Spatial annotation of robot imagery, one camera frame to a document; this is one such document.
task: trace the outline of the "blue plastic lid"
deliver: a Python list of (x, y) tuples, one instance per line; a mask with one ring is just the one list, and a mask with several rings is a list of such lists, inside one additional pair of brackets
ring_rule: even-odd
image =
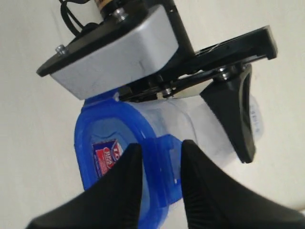
[(139, 111), (113, 99), (86, 101), (75, 127), (75, 151), (84, 189), (119, 160), (130, 143), (142, 146), (143, 187), (139, 228), (158, 228), (182, 198), (181, 141), (157, 137)]

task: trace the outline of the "plastic container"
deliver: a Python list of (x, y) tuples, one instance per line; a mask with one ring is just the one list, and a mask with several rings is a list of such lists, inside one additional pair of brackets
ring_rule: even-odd
[[(259, 137), (262, 122), (253, 99), (251, 111)], [(111, 169), (130, 143), (141, 144), (144, 176), (139, 228), (159, 228), (169, 206), (182, 198), (180, 160), (185, 139), (194, 140), (220, 166), (236, 158), (224, 130), (199, 96), (139, 104), (103, 96), (87, 100), (75, 128), (84, 189)]]

